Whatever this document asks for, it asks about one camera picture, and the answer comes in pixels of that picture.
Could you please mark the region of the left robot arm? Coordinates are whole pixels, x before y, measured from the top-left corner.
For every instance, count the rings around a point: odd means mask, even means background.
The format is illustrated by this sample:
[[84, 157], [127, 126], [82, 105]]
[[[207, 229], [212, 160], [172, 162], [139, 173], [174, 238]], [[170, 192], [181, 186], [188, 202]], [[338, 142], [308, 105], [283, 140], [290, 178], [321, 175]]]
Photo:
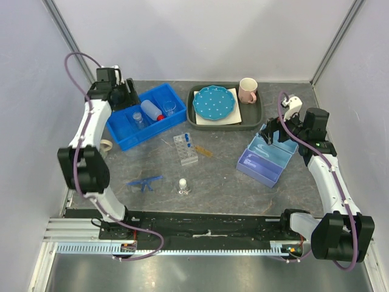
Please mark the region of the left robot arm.
[[126, 207], [110, 186], [110, 172], [100, 153], [100, 141], [106, 122], [114, 111], [126, 109], [138, 101], [133, 86], [121, 77], [114, 81], [99, 78], [84, 96], [84, 113], [77, 133], [69, 145], [57, 151], [58, 162], [69, 189], [89, 200], [120, 239], [133, 234], [133, 224], [125, 218]]

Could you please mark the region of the brown test tube brush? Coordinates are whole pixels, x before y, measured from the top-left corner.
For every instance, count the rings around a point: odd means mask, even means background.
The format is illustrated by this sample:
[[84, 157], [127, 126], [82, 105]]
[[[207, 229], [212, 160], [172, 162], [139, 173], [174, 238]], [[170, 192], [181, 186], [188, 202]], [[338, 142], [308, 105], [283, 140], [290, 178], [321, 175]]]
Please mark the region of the brown test tube brush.
[[200, 154], [202, 154], [202, 155], [204, 155], [204, 156], [206, 156], [206, 157], [211, 158], [211, 157], [213, 156], [213, 153], [212, 153], [211, 151], [205, 149], [205, 148], [202, 147], [202, 146], [196, 145], [196, 146], [195, 146], [195, 150], [196, 150], [198, 153], [200, 153]]

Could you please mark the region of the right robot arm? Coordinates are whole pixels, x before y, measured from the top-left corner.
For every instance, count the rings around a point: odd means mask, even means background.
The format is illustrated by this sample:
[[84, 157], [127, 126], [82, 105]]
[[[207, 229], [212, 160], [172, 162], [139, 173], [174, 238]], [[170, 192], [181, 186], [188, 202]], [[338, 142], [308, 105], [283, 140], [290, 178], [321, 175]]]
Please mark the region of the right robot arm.
[[260, 130], [267, 144], [292, 140], [312, 174], [323, 205], [324, 216], [318, 220], [308, 211], [286, 209], [278, 224], [279, 234], [293, 239], [300, 234], [309, 240], [316, 259], [330, 260], [344, 271], [363, 262], [375, 229], [371, 216], [362, 215], [348, 193], [339, 170], [337, 152], [326, 139], [329, 113], [308, 108], [303, 120], [298, 113], [290, 119], [283, 115], [270, 118]]

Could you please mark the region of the blue safety glasses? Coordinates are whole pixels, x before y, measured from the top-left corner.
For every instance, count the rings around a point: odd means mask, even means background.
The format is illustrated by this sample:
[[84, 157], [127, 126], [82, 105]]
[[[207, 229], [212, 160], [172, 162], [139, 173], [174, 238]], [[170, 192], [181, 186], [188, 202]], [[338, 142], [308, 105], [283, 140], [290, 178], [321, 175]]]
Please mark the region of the blue safety glasses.
[[151, 176], [151, 177], [148, 177], [148, 178], [142, 178], [142, 179], [138, 179], [138, 180], [134, 180], [134, 181], [131, 181], [131, 182], [128, 182], [126, 183], [126, 185], [128, 187], [135, 187], [135, 186], [139, 186], [140, 187], [140, 191], [142, 193], [144, 193], [145, 189], [147, 188], [149, 191], [153, 191], [154, 189], [152, 188], [151, 184], [152, 182], [154, 181], [157, 181], [157, 180], [160, 180], [160, 179], [163, 179], [164, 177], [162, 175], [160, 176]]

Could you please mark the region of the clear glass beaker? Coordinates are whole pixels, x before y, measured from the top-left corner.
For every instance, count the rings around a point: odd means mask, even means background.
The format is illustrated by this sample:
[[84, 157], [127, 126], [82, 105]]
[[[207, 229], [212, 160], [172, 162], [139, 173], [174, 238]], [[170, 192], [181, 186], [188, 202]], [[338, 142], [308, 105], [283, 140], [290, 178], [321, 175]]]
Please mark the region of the clear glass beaker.
[[174, 101], [167, 101], [163, 104], [163, 108], [167, 117], [172, 116], [176, 112], [176, 103]]

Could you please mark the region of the white plastic wash bottle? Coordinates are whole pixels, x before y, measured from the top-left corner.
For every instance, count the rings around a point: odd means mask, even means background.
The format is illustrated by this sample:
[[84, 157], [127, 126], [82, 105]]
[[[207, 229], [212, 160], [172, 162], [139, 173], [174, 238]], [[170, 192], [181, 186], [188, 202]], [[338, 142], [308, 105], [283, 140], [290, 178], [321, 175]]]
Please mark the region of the white plastic wash bottle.
[[144, 100], [140, 107], [142, 111], [153, 121], [160, 121], [165, 118], [162, 111], [150, 100]]

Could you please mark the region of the clear round glass flask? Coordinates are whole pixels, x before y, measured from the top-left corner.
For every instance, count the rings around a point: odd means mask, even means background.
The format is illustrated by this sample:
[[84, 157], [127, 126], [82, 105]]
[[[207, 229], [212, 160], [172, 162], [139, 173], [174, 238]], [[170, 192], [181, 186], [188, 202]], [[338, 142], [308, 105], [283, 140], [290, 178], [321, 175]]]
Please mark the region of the clear round glass flask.
[[188, 182], [185, 178], [178, 180], [176, 190], [180, 195], [188, 195], [191, 192], [190, 186], [188, 185]]

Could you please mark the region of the clear glass stoppered bottle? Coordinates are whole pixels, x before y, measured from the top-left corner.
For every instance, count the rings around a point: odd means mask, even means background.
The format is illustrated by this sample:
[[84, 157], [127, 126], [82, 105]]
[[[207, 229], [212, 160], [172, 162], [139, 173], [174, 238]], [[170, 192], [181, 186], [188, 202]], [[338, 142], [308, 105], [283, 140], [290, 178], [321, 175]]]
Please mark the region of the clear glass stoppered bottle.
[[132, 118], [138, 130], [142, 130], [147, 126], [141, 112], [134, 112]]

